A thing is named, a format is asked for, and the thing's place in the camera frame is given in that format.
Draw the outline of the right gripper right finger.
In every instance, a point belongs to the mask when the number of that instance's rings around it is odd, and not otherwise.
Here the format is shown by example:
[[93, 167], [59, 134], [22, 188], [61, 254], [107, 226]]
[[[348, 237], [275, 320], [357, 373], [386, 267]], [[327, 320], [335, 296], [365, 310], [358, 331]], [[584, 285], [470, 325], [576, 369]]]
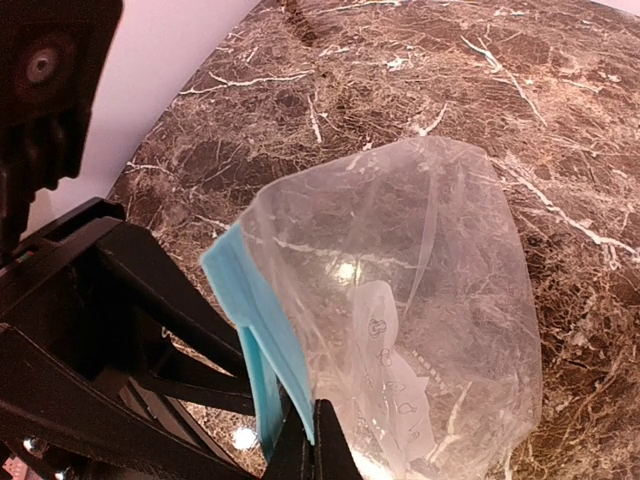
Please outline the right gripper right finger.
[[254, 412], [235, 330], [122, 205], [91, 199], [20, 244], [20, 325], [86, 380], [106, 369], [141, 387]]

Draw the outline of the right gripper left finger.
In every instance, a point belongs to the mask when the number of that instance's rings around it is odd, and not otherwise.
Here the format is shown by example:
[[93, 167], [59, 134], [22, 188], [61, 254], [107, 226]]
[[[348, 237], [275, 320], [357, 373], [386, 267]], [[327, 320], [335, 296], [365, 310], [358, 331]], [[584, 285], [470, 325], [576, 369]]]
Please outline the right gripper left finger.
[[1, 327], [1, 457], [43, 479], [250, 479], [94, 389], [17, 328]]

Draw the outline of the clear zip top bag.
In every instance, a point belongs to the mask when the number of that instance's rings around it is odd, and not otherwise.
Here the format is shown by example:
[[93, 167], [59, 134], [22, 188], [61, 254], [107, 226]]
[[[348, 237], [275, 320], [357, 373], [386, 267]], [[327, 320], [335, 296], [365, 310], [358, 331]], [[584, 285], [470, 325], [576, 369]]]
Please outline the clear zip top bag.
[[487, 154], [427, 136], [262, 188], [200, 260], [272, 458], [332, 404], [370, 479], [481, 479], [541, 415], [524, 252]]

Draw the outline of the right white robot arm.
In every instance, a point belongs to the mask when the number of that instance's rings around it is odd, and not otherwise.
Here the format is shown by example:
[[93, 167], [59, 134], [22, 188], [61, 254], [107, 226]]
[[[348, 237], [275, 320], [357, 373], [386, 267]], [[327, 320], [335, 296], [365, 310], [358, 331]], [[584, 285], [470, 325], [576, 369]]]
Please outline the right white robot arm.
[[78, 176], [123, 5], [1, 5], [1, 457], [42, 479], [246, 479], [187, 404], [252, 416], [268, 479], [356, 479], [281, 305], [231, 229], [216, 312], [151, 232], [94, 198], [29, 233]]

